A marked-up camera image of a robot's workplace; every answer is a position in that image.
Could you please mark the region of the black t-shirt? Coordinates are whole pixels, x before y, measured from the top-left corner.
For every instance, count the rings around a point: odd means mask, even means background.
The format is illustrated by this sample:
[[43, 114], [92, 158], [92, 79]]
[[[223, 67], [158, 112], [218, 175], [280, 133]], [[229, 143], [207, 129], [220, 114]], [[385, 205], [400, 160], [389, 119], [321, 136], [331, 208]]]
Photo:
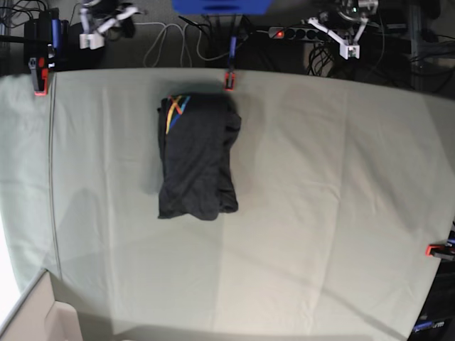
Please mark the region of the black t-shirt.
[[233, 100], [226, 94], [177, 94], [161, 100], [158, 116], [159, 218], [213, 221], [237, 212], [230, 151], [242, 119]]

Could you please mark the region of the blue box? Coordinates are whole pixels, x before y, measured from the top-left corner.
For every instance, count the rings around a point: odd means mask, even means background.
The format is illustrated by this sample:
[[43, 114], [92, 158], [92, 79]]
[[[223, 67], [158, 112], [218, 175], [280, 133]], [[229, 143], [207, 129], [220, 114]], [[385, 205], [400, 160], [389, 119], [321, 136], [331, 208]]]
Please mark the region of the blue box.
[[175, 11], [181, 14], [253, 14], [267, 12], [271, 0], [173, 0]]

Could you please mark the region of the black power strip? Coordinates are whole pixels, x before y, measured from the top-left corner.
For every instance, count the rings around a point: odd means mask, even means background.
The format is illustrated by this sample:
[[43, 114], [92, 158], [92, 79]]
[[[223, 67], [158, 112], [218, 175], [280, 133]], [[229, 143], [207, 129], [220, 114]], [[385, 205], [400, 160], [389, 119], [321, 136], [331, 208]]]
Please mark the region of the black power strip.
[[334, 42], [328, 34], [314, 27], [269, 27], [267, 33], [271, 39], [275, 40], [296, 40], [305, 43], [325, 43]]

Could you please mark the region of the left red black clamp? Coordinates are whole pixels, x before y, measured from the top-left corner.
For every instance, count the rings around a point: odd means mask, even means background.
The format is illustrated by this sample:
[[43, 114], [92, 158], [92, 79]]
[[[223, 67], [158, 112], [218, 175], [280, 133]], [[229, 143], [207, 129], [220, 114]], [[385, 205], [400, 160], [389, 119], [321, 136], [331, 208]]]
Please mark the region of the left red black clamp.
[[30, 58], [28, 67], [31, 71], [35, 96], [46, 96], [48, 93], [48, 68], [45, 58]]

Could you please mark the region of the red black clamp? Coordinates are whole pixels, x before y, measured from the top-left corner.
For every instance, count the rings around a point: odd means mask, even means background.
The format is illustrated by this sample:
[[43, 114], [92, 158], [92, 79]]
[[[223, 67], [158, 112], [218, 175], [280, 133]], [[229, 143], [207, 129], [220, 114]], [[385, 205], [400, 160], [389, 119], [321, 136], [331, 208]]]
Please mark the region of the red black clamp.
[[444, 261], [454, 261], [454, 246], [451, 244], [430, 244], [426, 249], [426, 255]]
[[233, 91], [235, 87], [235, 73], [227, 71], [225, 73], [224, 90]]
[[45, 58], [30, 58], [28, 67], [31, 71], [35, 96], [46, 96], [48, 93], [48, 68]]

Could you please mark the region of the middle red black clamp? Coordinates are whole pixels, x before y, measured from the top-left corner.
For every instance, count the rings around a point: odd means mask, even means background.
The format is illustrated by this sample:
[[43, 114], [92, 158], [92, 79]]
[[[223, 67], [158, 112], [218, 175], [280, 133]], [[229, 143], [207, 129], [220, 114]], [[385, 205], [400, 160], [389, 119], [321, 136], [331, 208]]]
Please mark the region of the middle red black clamp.
[[224, 90], [233, 91], [235, 87], [235, 73], [227, 71], [225, 73]]

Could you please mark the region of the right red black clamp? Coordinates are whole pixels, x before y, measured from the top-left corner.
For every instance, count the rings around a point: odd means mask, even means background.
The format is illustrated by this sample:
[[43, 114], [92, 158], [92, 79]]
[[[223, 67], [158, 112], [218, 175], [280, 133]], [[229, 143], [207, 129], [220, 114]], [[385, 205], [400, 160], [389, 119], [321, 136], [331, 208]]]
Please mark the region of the right red black clamp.
[[426, 255], [444, 261], [454, 261], [454, 246], [451, 244], [430, 244], [426, 249]]

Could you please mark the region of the cardboard box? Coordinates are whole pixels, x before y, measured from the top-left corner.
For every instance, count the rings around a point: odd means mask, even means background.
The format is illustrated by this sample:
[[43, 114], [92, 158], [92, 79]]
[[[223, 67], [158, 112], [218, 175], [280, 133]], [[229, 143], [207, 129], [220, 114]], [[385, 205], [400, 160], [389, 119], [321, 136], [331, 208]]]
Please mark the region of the cardboard box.
[[42, 269], [35, 275], [1, 324], [1, 339], [83, 340], [77, 311], [55, 299], [48, 270]]

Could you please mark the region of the black equipment box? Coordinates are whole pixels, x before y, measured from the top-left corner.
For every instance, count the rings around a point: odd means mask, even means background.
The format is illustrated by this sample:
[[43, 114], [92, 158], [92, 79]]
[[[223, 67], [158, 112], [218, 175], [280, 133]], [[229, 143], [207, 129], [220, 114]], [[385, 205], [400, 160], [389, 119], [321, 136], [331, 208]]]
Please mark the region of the black equipment box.
[[454, 262], [442, 261], [408, 340], [454, 340]]

